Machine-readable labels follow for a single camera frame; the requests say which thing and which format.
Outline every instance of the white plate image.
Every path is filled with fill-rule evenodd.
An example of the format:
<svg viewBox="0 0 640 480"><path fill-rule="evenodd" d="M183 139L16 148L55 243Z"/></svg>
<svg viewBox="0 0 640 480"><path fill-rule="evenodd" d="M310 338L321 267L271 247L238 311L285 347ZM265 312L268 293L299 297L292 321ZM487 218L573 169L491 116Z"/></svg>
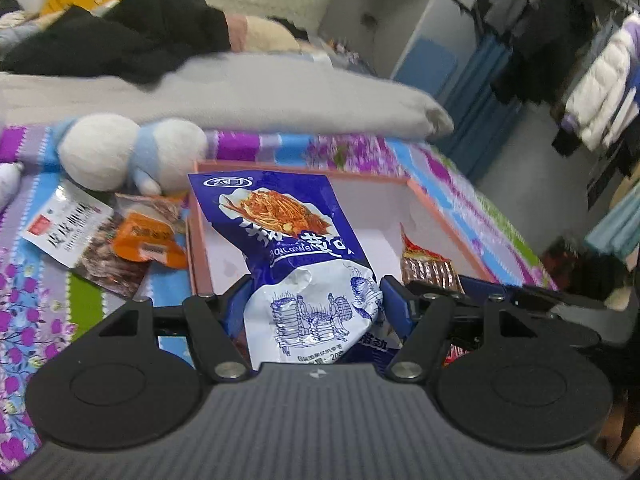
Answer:
<svg viewBox="0 0 640 480"><path fill-rule="evenodd" d="M228 216L231 219L235 219L238 217L242 217L245 220L247 220L248 222L252 222L255 223L256 225L260 225L260 222L254 221L251 218L247 218L246 216L240 214L238 211L235 211L234 209L231 209L225 198L228 199L231 203L233 203L233 205L235 205L236 207L240 207L240 202L242 200L245 200L249 197L249 195L251 195L252 192L259 192L259 191L263 191L263 192L267 192L267 191L273 191L272 189L267 189L265 187L261 187L259 189L246 189L244 187L239 187L237 188L233 193L229 194L229 195L220 195L219 197L219 208L220 211L222 211L226 216ZM323 220L324 222L326 222L328 224L326 230L327 230L327 234L322 235L324 238L327 238L328 240L331 240L334 237L339 236L337 229L334 226L334 222L332 221L331 217L322 214L318 208L309 203L309 202L300 202L300 200L298 200L297 198L291 196L288 193L280 193L283 196L286 196L292 200L294 200L295 202L299 203L301 206L305 207L310 213L317 215L321 220ZM262 225L260 225L260 227L263 227L264 229L266 229L267 231L269 231L270 229L267 227L264 227ZM287 234L284 231L277 231L281 234L283 234L284 236L293 238L293 236Z"/></svg>

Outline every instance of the gray floor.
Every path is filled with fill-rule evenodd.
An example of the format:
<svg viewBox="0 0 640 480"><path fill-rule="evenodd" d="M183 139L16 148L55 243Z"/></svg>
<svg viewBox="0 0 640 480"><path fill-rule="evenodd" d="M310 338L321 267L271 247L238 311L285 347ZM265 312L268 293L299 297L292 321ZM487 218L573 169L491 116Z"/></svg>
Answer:
<svg viewBox="0 0 640 480"><path fill-rule="evenodd" d="M596 155L582 147L561 157L551 146L557 130L548 108L524 107L513 135L477 186L538 254L559 235L584 238L606 214L622 179L616 174L587 211L585 190Z"/></svg>

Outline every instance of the gray blanket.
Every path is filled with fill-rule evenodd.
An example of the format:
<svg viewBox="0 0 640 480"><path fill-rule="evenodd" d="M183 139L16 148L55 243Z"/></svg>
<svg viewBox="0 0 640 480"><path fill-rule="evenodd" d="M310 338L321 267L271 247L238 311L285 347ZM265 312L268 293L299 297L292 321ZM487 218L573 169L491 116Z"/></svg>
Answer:
<svg viewBox="0 0 640 480"><path fill-rule="evenodd" d="M416 140L453 130L446 111L424 92L292 57L197 57L155 88L115 77L0 73L0 122L48 124L93 112L139 123L180 117L202 128Z"/></svg>

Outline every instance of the gray ribbed surface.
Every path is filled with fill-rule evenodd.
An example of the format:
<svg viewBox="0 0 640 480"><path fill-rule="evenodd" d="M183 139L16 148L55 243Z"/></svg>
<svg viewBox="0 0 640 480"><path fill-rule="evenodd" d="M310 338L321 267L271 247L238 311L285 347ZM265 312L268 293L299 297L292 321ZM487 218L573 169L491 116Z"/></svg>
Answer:
<svg viewBox="0 0 640 480"><path fill-rule="evenodd" d="M503 452L461 434L417 386L371 365L264 365L213 389L197 418L148 446L82 453L45 444L12 478L620 480L590 446Z"/></svg>

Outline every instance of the metal screw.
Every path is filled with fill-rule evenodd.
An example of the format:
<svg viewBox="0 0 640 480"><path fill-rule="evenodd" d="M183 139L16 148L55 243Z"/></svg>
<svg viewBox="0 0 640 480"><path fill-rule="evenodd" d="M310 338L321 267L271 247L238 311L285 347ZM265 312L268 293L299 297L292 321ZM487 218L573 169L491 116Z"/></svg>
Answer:
<svg viewBox="0 0 640 480"><path fill-rule="evenodd" d="M215 372L224 379L237 379L244 375L246 367L235 361L226 361L216 366Z"/></svg>
<svg viewBox="0 0 640 480"><path fill-rule="evenodd" d="M391 371L400 379L415 379L422 374L422 367L411 361L400 361L391 367Z"/></svg>

